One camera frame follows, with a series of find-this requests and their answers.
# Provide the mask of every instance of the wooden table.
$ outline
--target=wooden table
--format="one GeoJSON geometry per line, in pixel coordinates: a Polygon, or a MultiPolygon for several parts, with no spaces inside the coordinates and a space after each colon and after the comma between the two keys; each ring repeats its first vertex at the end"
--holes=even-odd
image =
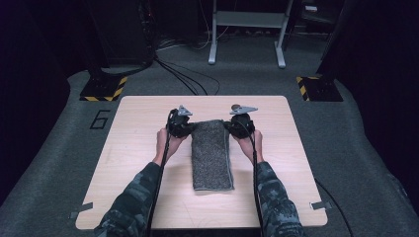
{"type": "MultiPolygon", "coordinates": [[[[324,209],[312,209],[321,201],[298,135],[290,106],[282,96],[129,96],[121,100],[83,203],[93,208],[79,213],[79,229],[96,227],[114,199],[135,174],[155,155],[156,132],[164,127],[170,110],[185,106],[190,122],[230,120],[231,105],[256,107],[250,113],[263,133],[264,158],[284,183],[295,203],[301,224],[326,224],[324,209]]],[[[233,191],[194,191],[192,186],[191,136],[165,167],[153,228],[259,227],[252,187],[252,165],[230,136],[233,191]]]]}

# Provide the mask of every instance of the camouflage sleeve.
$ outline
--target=camouflage sleeve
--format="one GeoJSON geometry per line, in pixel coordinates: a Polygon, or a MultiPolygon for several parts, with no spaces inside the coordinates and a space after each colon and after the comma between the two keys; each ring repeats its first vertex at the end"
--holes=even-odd
{"type": "Polygon", "coordinates": [[[95,236],[144,236],[160,166],[150,162],[126,186],[105,213],[95,236]]]}
{"type": "Polygon", "coordinates": [[[271,165],[258,163],[257,175],[265,237],[305,236],[295,205],[271,165]]]}

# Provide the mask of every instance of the hand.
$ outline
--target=hand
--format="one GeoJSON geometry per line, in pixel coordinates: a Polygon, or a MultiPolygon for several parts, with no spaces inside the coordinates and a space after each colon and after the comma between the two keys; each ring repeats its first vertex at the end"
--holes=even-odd
{"type": "MultiPolygon", "coordinates": [[[[255,149],[256,149],[256,156],[257,156],[256,162],[257,163],[262,162],[264,161],[263,155],[262,155],[262,138],[263,138],[262,133],[260,130],[255,130],[251,136],[253,140],[255,141],[255,149]]],[[[247,156],[247,158],[249,158],[250,162],[253,164],[253,145],[252,145],[252,142],[250,141],[250,138],[246,137],[246,138],[239,139],[235,136],[233,136],[233,138],[238,142],[243,153],[247,156]]]]}
{"type": "MultiPolygon", "coordinates": [[[[161,166],[161,163],[163,161],[164,147],[166,145],[166,137],[167,137],[167,129],[161,128],[157,132],[156,156],[153,159],[153,162],[159,166],[161,166]]],[[[167,151],[166,162],[169,161],[169,158],[173,154],[175,154],[175,152],[178,150],[182,141],[185,140],[187,137],[188,136],[178,138],[178,137],[170,136],[169,149],[167,151]]]]}

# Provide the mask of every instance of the folded towel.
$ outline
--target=folded towel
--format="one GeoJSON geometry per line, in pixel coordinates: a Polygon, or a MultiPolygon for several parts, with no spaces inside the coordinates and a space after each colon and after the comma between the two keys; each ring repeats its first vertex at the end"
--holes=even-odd
{"type": "Polygon", "coordinates": [[[229,133],[220,119],[194,123],[192,132],[193,185],[196,191],[233,190],[229,133]]]}

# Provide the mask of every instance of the wires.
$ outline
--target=wires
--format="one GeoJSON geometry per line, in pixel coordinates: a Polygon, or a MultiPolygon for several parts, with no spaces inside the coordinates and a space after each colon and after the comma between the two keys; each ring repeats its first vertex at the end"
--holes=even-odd
{"type": "Polygon", "coordinates": [[[209,27],[209,23],[207,22],[206,14],[204,13],[202,0],[200,0],[200,7],[201,7],[201,13],[203,13],[204,21],[206,22],[208,37],[207,37],[207,42],[203,46],[193,47],[193,49],[197,49],[197,50],[203,49],[204,47],[206,47],[210,43],[210,27],[209,27]]]}
{"type": "Polygon", "coordinates": [[[158,180],[157,180],[156,192],[154,194],[153,203],[151,205],[150,213],[149,213],[149,216],[148,216],[147,233],[146,233],[146,236],[148,236],[148,237],[151,236],[151,223],[152,223],[152,220],[153,220],[154,209],[155,209],[156,204],[157,204],[158,194],[160,193],[160,186],[161,186],[161,180],[163,179],[164,167],[165,167],[166,161],[167,161],[167,152],[169,151],[169,140],[170,140],[170,137],[171,137],[170,131],[169,131],[169,120],[170,120],[170,117],[173,115],[173,113],[174,113],[174,110],[172,110],[169,113],[169,116],[167,117],[167,123],[166,123],[167,133],[166,133],[166,143],[164,145],[163,159],[162,159],[162,162],[161,162],[161,165],[160,165],[160,173],[159,173],[158,180]]]}
{"type": "Polygon", "coordinates": [[[345,221],[346,227],[348,228],[349,234],[351,236],[354,236],[354,233],[352,232],[351,226],[349,225],[348,219],[346,218],[345,214],[343,213],[341,207],[339,206],[338,202],[336,202],[336,199],[326,190],[326,188],[324,188],[324,186],[316,179],[314,178],[315,183],[317,183],[317,185],[319,185],[321,187],[321,189],[323,189],[329,196],[330,198],[333,200],[333,202],[336,204],[336,207],[338,207],[343,220],[345,221]]]}
{"type": "MultiPolygon", "coordinates": [[[[237,7],[237,0],[235,0],[235,2],[234,2],[234,9],[233,9],[233,12],[235,12],[235,10],[236,10],[236,7],[237,7]]],[[[217,40],[218,39],[220,39],[223,35],[224,35],[224,33],[228,30],[228,28],[229,27],[227,27],[227,28],[225,28],[225,30],[216,38],[217,40]]]]}
{"type": "Polygon", "coordinates": [[[253,147],[253,195],[255,198],[256,203],[256,211],[258,212],[258,219],[259,224],[261,226],[261,236],[264,237],[264,231],[263,231],[263,218],[262,218],[262,210],[261,210],[261,204],[259,202],[259,195],[258,195],[258,186],[257,186],[257,153],[256,153],[256,141],[252,138],[252,135],[250,134],[249,130],[247,129],[246,125],[241,123],[240,121],[236,121],[239,123],[243,129],[247,132],[248,137],[250,138],[250,142],[252,143],[253,147]]]}
{"type": "Polygon", "coordinates": [[[182,73],[182,72],[180,72],[180,71],[178,71],[178,70],[176,70],[176,69],[174,69],[172,66],[170,66],[170,65],[174,65],[174,66],[177,66],[177,67],[180,67],[180,68],[183,68],[183,69],[185,69],[185,70],[188,70],[188,71],[191,71],[191,72],[194,72],[194,73],[196,73],[196,74],[199,74],[199,75],[201,75],[201,76],[205,76],[205,77],[207,77],[207,78],[209,78],[209,79],[211,79],[211,80],[213,80],[213,81],[215,81],[216,82],[216,84],[217,84],[217,88],[216,88],[216,91],[215,91],[215,95],[218,93],[218,91],[219,91],[219,81],[218,80],[216,80],[216,79],[214,79],[214,78],[212,78],[212,77],[210,77],[210,76],[207,76],[207,75],[205,75],[205,74],[203,74],[203,73],[200,73],[200,72],[197,72],[197,71],[194,71],[194,70],[191,70],[191,69],[188,69],[188,68],[186,68],[186,67],[183,67],[183,66],[179,66],[179,65],[177,65],[177,64],[175,64],[175,63],[171,63],[171,62],[166,62],[166,61],[163,61],[163,60],[161,60],[161,59],[159,59],[159,58],[157,58],[157,57],[155,57],[154,58],[154,61],[155,62],[157,62],[161,67],[163,67],[164,69],[166,69],[168,72],[170,72],[170,73],[172,73],[179,81],[181,81],[191,92],[192,92],[192,94],[194,94],[195,96],[198,96],[200,93],[199,93],[199,91],[197,90],[197,88],[195,87],[195,85],[198,85],[200,88],[201,88],[201,90],[204,92],[204,94],[207,96],[209,93],[207,92],[207,90],[204,88],[204,86],[201,84],[201,83],[199,83],[197,80],[195,80],[195,79],[193,79],[193,78],[191,78],[190,76],[187,76],[187,75],[185,75],[184,73],[182,73]]]}

